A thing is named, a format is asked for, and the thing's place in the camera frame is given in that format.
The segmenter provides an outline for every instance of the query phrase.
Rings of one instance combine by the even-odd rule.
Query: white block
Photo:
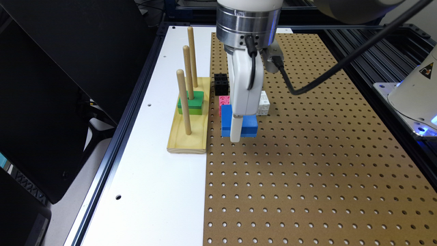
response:
[[[243,126],[243,117],[232,114],[231,120],[231,135],[230,140],[233,143],[238,143],[241,137],[241,128]]]
[[[269,108],[270,102],[268,101],[267,93],[265,91],[261,91],[257,115],[267,115]]]

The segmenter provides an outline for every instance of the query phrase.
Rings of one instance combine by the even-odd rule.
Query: green block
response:
[[[203,106],[203,92],[194,91],[194,99],[188,100],[188,109],[190,114],[201,115]],[[180,98],[178,101],[178,112],[182,114],[182,105],[180,103]]]
[[[178,108],[178,112],[182,114],[182,109]],[[201,115],[202,109],[188,109],[188,113],[191,115]]]

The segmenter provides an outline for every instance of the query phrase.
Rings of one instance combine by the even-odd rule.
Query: black block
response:
[[[216,96],[227,96],[229,91],[229,81],[227,74],[214,74],[214,90]]]

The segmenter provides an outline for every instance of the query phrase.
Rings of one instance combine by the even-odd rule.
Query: blue block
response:
[[[231,134],[232,106],[221,106],[221,135],[229,137]],[[256,115],[244,115],[241,128],[241,137],[256,137],[258,131],[258,121]]]

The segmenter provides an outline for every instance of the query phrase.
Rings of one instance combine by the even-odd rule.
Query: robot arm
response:
[[[365,23],[403,0],[314,0],[323,13],[345,23]],[[231,141],[240,141],[242,116],[256,113],[264,67],[277,72],[272,56],[283,54],[274,41],[283,0],[218,0],[217,38],[225,45],[232,105]]]

